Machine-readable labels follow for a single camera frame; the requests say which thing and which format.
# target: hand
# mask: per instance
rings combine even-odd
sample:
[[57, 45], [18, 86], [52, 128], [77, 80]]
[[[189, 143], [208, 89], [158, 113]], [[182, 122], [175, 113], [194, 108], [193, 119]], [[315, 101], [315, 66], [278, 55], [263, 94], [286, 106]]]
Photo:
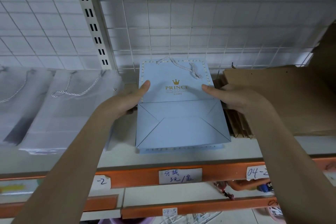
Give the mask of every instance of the hand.
[[242, 114], [252, 113], [262, 108], [273, 109], [272, 104], [266, 98], [251, 89], [239, 88], [232, 84], [227, 84], [220, 90], [202, 84], [202, 89], [226, 103], [229, 109]]
[[143, 85], [129, 94], [118, 94], [101, 103], [96, 111], [100, 115], [105, 115], [109, 119], [118, 119], [126, 112], [135, 107], [143, 95], [149, 90], [151, 82], [145, 81]]

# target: paper gift bag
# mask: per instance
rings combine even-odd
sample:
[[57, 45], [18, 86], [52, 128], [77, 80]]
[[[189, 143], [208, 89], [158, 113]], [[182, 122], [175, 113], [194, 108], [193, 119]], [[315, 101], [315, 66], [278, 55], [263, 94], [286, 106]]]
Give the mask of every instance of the paper gift bag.
[[144, 60], [139, 85], [150, 80], [138, 104], [136, 146], [180, 148], [230, 141], [221, 102], [201, 89], [213, 86], [205, 61], [200, 59]]
[[0, 144], [18, 145], [39, 111], [55, 71], [0, 68]]
[[59, 70], [20, 150], [62, 153], [96, 107], [123, 89], [115, 70]]

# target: shelf label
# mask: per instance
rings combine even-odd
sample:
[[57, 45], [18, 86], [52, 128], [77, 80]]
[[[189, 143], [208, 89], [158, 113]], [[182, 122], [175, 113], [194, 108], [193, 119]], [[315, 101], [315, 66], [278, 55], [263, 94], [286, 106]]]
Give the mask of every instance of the shelf label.
[[190, 183], [202, 181], [202, 168], [170, 169], [159, 171], [160, 184]]
[[177, 215], [177, 207], [163, 208], [162, 209], [162, 216], [171, 217], [171, 216], [175, 216], [175, 215]]
[[105, 175], [95, 175], [91, 185], [91, 190], [98, 189], [111, 189], [111, 178]]
[[246, 179], [261, 179], [261, 178], [269, 178], [267, 168], [265, 165], [263, 166], [254, 166], [254, 167], [247, 167], [246, 170]]

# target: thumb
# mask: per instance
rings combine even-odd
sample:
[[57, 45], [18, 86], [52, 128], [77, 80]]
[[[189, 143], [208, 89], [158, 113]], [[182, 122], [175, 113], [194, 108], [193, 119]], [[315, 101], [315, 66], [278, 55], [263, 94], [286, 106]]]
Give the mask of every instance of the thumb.
[[210, 87], [205, 84], [202, 84], [202, 90], [214, 96], [215, 98], [220, 99], [224, 103], [231, 103], [236, 97], [236, 94], [234, 92], [218, 90], [218, 89], [215, 89], [214, 87]]
[[137, 90], [136, 95], [139, 97], [142, 97], [148, 90], [151, 85], [151, 82], [149, 80], [145, 81], [143, 85]]

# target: white rope handle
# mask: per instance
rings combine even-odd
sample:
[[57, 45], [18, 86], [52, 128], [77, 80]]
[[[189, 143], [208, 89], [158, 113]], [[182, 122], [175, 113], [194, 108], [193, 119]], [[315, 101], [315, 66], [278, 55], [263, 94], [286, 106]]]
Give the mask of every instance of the white rope handle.
[[69, 87], [70, 87], [70, 82], [71, 82], [72, 75], [73, 75], [74, 73], [71, 73], [71, 74], [70, 74], [70, 77], [69, 77], [69, 80], [68, 80], [68, 85], [66, 86], [66, 89], [65, 89], [65, 90], [58, 90], [58, 91], [55, 91], [55, 92], [52, 94], [52, 96], [53, 96], [54, 98], [58, 98], [58, 97], [60, 97], [61, 95], [64, 95], [64, 94], [72, 95], [72, 96], [82, 96], [82, 95], [86, 94], [89, 90], [91, 90], [91, 89], [96, 85], [96, 83], [98, 82], [98, 80], [100, 79], [100, 77], [101, 77], [101, 75], [102, 75], [102, 74], [99, 74], [98, 77], [97, 77], [97, 79], [95, 80], [95, 82], [94, 82], [94, 83], [93, 83], [93, 84], [92, 84], [86, 91], [83, 91], [83, 92], [80, 93], [80, 94], [76, 94], [76, 93], [69, 93], [69, 92], [67, 92], [67, 90], [68, 90]]
[[26, 79], [25, 79], [23, 85], [21, 86], [21, 88], [19, 88], [19, 90], [17, 92], [15, 92], [10, 98], [4, 99], [4, 100], [0, 100], [0, 103], [8, 102], [12, 98], [14, 98], [17, 94], [19, 94], [19, 92], [26, 86], [27, 79], [28, 79], [28, 72], [29, 71], [27, 71], [27, 73], [26, 73]]
[[178, 66], [178, 67], [180, 67], [180, 68], [182, 68], [182, 69], [185, 69], [185, 70], [190, 71], [190, 72], [194, 75], [194, 77], [195, 77], [196, 79], [201, 79], [201, 78], [202, 78], [198, 73], [196, 73], [196, 67], [195, 67], [195, 64], [194, 64], [194, 63], [189, 63], [190, 65], [192, 65], [192, 70], [191, 70], [191, 69], [189, 69], [189, 68], [186, 68], [186, 67], [183, 67], [183, 66], [178, 65], [178, 64], [175, 62], [175, 60], [174, 60], [171, 56], [167, 56], [167, 57], [165, 57], [165, 58], [163, 58], [163, 59], [157, 61], [156, 64], [159, 65], [162, 61], [164, 61], [165, 59], [168, 59], [168, 58], [171, 60], [171, 62], [173, 62], [173, 64], [174, 64], [175, 66]]

